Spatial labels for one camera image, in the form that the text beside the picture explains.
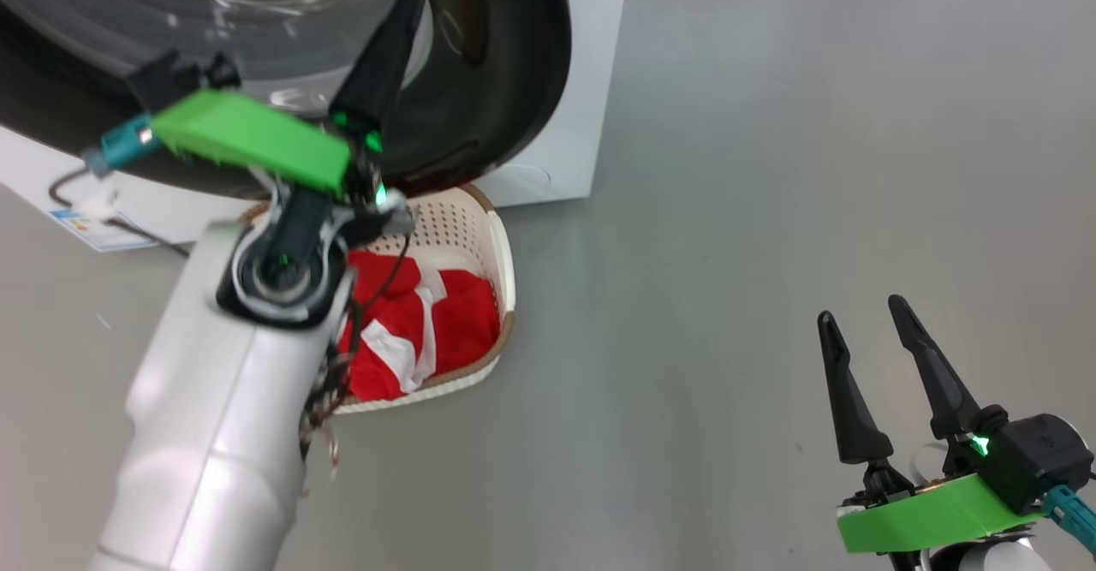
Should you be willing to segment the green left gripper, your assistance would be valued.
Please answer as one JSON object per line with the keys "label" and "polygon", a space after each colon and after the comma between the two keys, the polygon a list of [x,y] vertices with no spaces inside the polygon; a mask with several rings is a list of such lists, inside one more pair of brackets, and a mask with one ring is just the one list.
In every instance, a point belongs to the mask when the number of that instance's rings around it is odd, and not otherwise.
{"label": "green left gripper", "polygon": [[383,151],[426,0],[396,0],[330,102],[345,135],[284,114],[239,92],[198,90],[152,118],[175,155],[255,168],[349,205],[386,205],[368,151]]}

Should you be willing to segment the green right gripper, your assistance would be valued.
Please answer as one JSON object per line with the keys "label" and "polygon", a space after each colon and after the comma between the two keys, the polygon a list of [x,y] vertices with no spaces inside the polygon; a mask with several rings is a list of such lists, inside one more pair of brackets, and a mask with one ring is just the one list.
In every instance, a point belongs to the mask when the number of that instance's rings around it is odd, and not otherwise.
{"label": "green right gripper", "polygon": [[[929,427],[936,439],[960,436],[981,411],[967,385],[931,336],[903,295],[888,297],[900,342],[913,356],[927,396]],[[1041,513],[1017,514],[978,476],[913,488],[888,465],[891,439],[878,430],[850,369],[852,353],[837,318],[817,318],[819,349],[840,462],[870,462],[864,494],[837,506],[837,530],[849,553],[901,553],[936,549],[1011,532],[1040,519]]]}

